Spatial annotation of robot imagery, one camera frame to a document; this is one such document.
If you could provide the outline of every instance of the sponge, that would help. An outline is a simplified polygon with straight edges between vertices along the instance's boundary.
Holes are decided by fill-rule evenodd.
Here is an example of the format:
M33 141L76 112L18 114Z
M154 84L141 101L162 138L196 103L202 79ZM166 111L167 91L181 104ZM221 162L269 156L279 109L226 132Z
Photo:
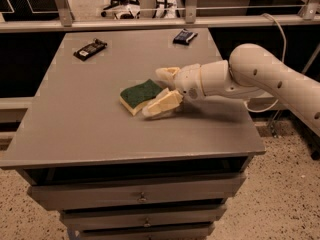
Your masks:
M142 84L138 84L120 93L120 102L130 111L134 116L136 115L148 102L154 99L162 88L158 86L151 79Z

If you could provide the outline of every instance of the white cable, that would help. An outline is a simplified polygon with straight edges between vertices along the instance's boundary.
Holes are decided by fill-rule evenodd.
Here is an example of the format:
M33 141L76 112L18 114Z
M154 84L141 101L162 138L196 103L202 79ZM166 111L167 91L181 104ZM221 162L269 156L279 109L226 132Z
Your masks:
M279 23L272 15L270 15L270 14L268 14L268 13L264 13L264 14L262 14L262 16L264 16L264 17L266 17L266 18L268 18L268 19L273 20L273 21L277 24L277 26L278 26L278 28L279 28L279 30L280 30L280 33L281 33L282 38L283 38L283 51L282 51L281 61L282 61L282 63L284 63L284 58L285 58L285 56L286 56L286 50L287 50L287 38L286 38L286 36L285 36L285 34L284 34L284 31L283 31L280 23ZM276 99L275 102L273 102L269 107L264 108L264 109L261 109L261 110L253 110L253 109L250 109L250 108L248 107L248 102L247 102L247 101L246 101L244 104L245 104L245 106L246 106L246 108L247 108L248 111L253 112L253 113L262 113L262 112L266 112L266 111L270 110L271 108L273 108L273 107L278 103L278 101L279 101L279 100Z

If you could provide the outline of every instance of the metal frame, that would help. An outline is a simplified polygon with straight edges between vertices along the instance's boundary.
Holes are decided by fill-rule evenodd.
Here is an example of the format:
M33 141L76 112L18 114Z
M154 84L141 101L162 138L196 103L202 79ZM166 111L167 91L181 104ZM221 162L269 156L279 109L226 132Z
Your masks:
M64 27L71 27L73 19L68 0L55 0L55 2L58 8L61 25Z
M27 98L0 98L1 109L27 109L31 106L33 97Z
M314 19L319 8L320 0L307 0L306 5L300 10L299 15L305 20Z
M60 20L46 22L5 22L0 23L0 33L44 32L44 31L96 31L122 29L151 29L177 27L238 27L238 26L269 26L270 21L261 16L219 16L196 17L198 0L186 0L185 18L178 19L138 19L119 21L88 21L73 20L68 0L55 0ZM302 0L306 2L298 15L279 15L275 18L282 25L320 24L320 15L316 15L320 0Z
M319 25L320 15L312 21L306 21L298 15L277 15L274 18L281 25ZM265 17L258 16L219 16L199 17L194 23L187 23L184 19L139 19L118 21L88 21L73 22L66 27L60 21L28 21L0 23L0 33L23 32L72 32L72 31L104 31L104 30L133 30L133 29L161 29L161 28L199 28L199 27L249 27L271 26L274 23Z

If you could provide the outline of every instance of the table top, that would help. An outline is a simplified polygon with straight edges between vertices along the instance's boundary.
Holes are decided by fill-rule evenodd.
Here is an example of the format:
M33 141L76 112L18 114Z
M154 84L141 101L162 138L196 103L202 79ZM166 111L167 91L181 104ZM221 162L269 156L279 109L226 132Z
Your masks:
M160 67L221 60L207 29L190 46L173 44L181 29L68 33L1 168L43 168L263 154L241 100L214 97L171 117L133 117L120 92ZM85 62L73 52L99 38L108 47Z

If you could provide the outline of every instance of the speckled floor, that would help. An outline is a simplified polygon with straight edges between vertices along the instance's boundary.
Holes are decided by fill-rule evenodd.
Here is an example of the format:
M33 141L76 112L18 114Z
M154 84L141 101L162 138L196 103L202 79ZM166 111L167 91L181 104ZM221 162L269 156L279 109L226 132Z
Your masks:
M247 180L207 240L320 239L320 161L289 120L275 139L263 123L257 129L267 153L256 156ZM47 212L26 194L28 184L0 170L0 239L68 239L57 212Z

